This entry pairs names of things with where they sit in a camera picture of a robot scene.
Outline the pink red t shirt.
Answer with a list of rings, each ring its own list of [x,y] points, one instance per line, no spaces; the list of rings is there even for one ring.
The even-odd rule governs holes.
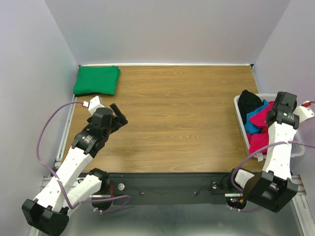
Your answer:
[[[249,154],[269,144],[267,113],[272,109],[273,101],[263,100],[263,105],[247,114],[245,131],[249,139]]]

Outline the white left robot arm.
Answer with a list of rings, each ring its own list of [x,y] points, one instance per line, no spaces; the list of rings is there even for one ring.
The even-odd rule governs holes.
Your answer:
[[[49,236],[59,236],[68,225],[71,214],[81,205],[90,203],[94,211],[105,213],[100,203],[114,202],[124,196],[114,196],[109,174],[91,170],[84,180],[73,186],[83,169],[105,146],[109,136],[128,123],[125,115],[113,103],[108,108],[101,103],[82,102],[91,113],[87,126],[78,133],[68,154],[54,172],[48,184],[34,199],[27,199],[22,211],[27,223]]]

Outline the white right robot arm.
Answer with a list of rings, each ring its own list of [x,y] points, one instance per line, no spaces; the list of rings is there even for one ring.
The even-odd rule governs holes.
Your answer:
[[[241,191],[242,197],[272,212],[279,212],[297,194],[298,186],[291,180],[290,159],[292,142],[300,118],[293,112],[297,96],[280,91],[266,117],[269,144],[265,163],[259,173],[253,174],[238,166],[226,180],[232,192]]]

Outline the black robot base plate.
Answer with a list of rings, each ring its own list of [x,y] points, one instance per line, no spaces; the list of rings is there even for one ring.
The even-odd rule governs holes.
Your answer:
[[[226,204],[239,197],[230,173],[110,173],[114,196],[129,195],[129,205]]]

